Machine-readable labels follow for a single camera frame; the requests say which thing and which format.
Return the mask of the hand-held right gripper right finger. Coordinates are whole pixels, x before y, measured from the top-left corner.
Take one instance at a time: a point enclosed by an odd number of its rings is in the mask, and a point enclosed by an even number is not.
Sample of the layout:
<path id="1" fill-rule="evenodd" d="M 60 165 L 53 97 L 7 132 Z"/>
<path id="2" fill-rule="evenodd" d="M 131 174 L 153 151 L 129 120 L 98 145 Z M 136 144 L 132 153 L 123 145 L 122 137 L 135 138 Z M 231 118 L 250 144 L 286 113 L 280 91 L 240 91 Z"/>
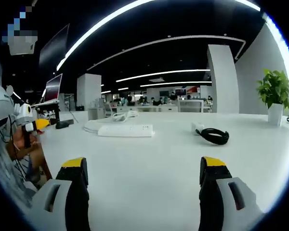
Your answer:
<path id="1" fill-rule="evenodd" d="M 250 231 L 265 215 L 256 194 L 220 159 L 201 158 L 199 184 L 200 231 Z"/>

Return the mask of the person's left hand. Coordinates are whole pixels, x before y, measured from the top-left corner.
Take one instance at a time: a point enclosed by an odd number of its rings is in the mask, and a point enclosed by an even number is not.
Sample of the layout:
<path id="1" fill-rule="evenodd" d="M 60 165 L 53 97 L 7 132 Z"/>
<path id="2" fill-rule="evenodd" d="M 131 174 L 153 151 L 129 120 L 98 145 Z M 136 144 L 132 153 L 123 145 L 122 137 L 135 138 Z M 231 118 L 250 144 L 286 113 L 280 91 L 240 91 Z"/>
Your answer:
<path id="1" fill-rule="evenodd" d="M 25 147 L 25 135 L 22 131 L 22 127 L 18 127 L 13 134 L 12 138 L 6 144 L 6 150 L 11 158 L 11 160 L 21 160 L 27 154 L 30 154 L 32 151 L 40 148 L 40 144 L 38 143 L 38 139 L 32 133 L 29 133 L 29 147 Z"/>

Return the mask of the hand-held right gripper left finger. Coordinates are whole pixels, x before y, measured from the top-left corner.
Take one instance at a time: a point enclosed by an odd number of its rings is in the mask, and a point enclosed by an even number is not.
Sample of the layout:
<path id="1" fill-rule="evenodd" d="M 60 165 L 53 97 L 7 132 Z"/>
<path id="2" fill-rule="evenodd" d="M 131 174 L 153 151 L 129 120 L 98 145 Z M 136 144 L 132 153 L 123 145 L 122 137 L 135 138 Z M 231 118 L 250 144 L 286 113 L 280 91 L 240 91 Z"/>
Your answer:
<path id="1" fill-rule="evenodd" d="M 30 223 L 35 231 L 89 231 L 87 161 L 84 157 L 62 164 L 55 179 L 33 196 Z"/>

